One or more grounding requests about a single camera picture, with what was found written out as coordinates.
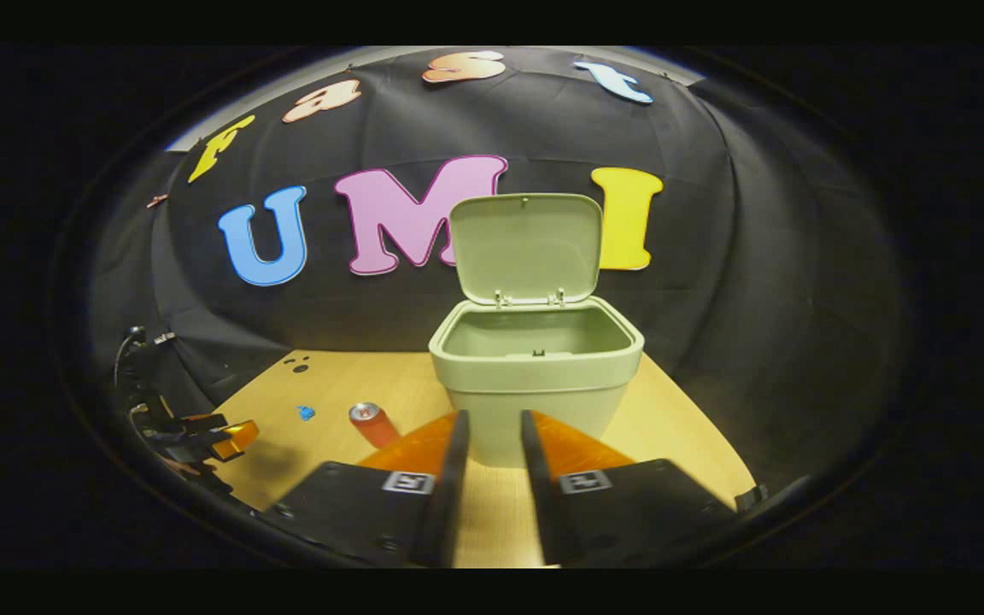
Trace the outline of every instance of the table surface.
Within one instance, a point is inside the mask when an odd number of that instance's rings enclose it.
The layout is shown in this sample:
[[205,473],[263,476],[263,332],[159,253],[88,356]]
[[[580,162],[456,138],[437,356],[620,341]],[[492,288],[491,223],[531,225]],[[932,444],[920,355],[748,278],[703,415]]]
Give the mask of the table surface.
[[[215,464],[219,478],[263,510],[326,460],[358,464],[375,451],[348,421],[360,401],[385,409],[402,435],[454,410],[430,354],[296,350],[215,410],[230,424],[254,420],[261,429],[245,455]],[[315,416],[304,421],[300,406]],[[735,495],[754,486],[722,433],[647,354],[601,442],[637,462],[671,460],[731,510]],[[542,567],[526,470],[467,463],[454,565]]]

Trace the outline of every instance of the blue letter u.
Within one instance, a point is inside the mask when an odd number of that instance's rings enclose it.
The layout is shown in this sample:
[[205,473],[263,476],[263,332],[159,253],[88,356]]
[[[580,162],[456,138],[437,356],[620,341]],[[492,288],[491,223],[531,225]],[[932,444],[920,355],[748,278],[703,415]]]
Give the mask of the blue letter u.
[[230,250],[230,262],[242,280],[254,285],[283,284],[302,271],[306,264],[306,238],[302,221],[298,219],[298,202],[306,195],[306,188],[291,186],[274,191],[265,199],[265,209],[276,214],[276,226],[280,233],[280,257],[264,262],[257,256],[253,245],[253,230],[249,221],[254,210],[251,205],[235,207],[219,218],[219,229],[226,235],[226,249]]

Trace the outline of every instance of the yellow letter i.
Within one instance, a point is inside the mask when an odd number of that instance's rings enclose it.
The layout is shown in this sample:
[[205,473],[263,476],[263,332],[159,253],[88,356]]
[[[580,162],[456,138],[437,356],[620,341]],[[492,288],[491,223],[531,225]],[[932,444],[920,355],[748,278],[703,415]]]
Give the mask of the yellow letter i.
[[602,205],[602,269],[643,269],[652,256],[644,249],[647,211],[663,182],[635,168],[603,167],[590,178],[606,194]]

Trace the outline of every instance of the green trash bin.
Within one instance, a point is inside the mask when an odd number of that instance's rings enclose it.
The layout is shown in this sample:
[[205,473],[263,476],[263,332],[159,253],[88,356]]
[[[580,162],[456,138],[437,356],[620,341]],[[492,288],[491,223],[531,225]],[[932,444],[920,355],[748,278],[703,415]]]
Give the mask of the green trash bin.
[[430,340],[438,381],[469,410],[473,459],[523,467],[520,413],[601,437],[644,336],[598,284],[602,210],[583,195],[497,195],[450,211],[461,290]]

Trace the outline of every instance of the red can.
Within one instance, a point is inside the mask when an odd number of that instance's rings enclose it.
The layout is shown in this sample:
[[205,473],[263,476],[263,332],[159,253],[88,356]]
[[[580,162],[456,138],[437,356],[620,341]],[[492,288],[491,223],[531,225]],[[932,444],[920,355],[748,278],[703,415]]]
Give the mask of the red can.
[[401,437],[394,424],[390,423],[390,417],[386,416],[386,410],[374,404],[355,404],[348,410],[348,417],[355,429],[375,448],[386,447]]

